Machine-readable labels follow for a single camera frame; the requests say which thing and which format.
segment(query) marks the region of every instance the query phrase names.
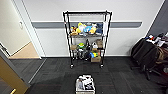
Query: black chair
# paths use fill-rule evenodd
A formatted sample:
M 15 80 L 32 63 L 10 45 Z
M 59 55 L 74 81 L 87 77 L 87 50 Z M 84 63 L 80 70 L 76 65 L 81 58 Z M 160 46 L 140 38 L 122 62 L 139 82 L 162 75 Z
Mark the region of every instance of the black chair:
M 131 69 L 140 68 L 150 80 L 149 73 L 156 72 L 153 68 L 158 56 L 158 47 L 142 38 L 132 48 L 131 57 L 137 66 L 132 66 Z

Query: white wall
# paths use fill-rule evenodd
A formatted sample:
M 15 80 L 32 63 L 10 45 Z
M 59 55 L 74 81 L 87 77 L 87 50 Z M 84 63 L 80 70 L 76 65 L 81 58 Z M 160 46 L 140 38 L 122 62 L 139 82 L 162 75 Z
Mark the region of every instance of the white wall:
M 139 28 L 111 28 L 106 55 L 128 56 L 131 47 L 145 37 L 164 0 L 24 0 L 32 22 L 62 22 L 63 11 L 112 11 L 113 22 L 142 21 Z M 68 56 L 65 30 L 36 29 L 46 56 Z
M 26 30 L 11 0 L 0 1 L 0 42 L 10 55 L 30 42 Z

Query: clutter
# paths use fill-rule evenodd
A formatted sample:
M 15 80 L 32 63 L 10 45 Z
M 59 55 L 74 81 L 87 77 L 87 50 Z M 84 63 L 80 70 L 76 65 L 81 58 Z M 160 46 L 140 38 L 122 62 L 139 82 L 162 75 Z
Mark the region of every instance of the clutter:
M 79 48 L 84 48 L 84 46 L 85 46 L 84 43 L 79 43 L 79 44 L 78 44 L 78 47 L 79 47 Z
M 146 37 L 146 41 L 148 41 L 148 42 L 151 42 L 151 43 L 155 43 L 155 41 L 153 41 L 153 39 L 154 39 L 154 37 L 153 37 L 153 35 L 149 35 L 149 37 Z
M 92 48 L 98 48 L 96 42 L 93 42 L 93 43 L 92 43 Z

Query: wall stripe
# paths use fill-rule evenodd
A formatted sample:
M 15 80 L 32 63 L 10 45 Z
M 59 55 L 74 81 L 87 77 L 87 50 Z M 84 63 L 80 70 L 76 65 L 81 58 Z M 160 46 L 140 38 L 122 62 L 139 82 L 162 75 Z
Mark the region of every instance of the wall stripe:
M 71 26 L 76 26 L 78 22 L 71 22 Z M 142 22 L 111 22 L 110 28 L 139 28 Z M 64 22 L 32 22 L 33 27 L 36 29 L 42 28 L 64 28 Z

